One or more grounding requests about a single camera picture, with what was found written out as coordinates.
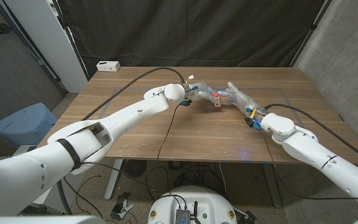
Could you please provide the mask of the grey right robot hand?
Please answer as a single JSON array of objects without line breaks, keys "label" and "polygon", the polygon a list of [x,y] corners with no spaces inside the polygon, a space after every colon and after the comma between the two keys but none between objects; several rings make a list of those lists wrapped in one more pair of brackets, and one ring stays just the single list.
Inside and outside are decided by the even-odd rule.
[{"label": "grey right robot hand", "polygon": [[218,91],[221,97],[228,98],[228,102],[235,105],[247,118],[261,121],[268,112],[258,105],[251,97],[241,92],[232,82],[227,83],[225,91]]}]

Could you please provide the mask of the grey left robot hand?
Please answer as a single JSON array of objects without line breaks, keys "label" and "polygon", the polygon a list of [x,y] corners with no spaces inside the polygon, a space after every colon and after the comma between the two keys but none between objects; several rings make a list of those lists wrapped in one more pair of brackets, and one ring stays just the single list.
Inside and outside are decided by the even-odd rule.
[{"label": "grey left robot hand", "polygon": [[194,100],[195,98],[202,98],[209,100],[214,105],[218,104],[218,99],[215,97],[217,91],[208,86],[205,82],[196,82],[187,84],[184,87],[185,99]]}]

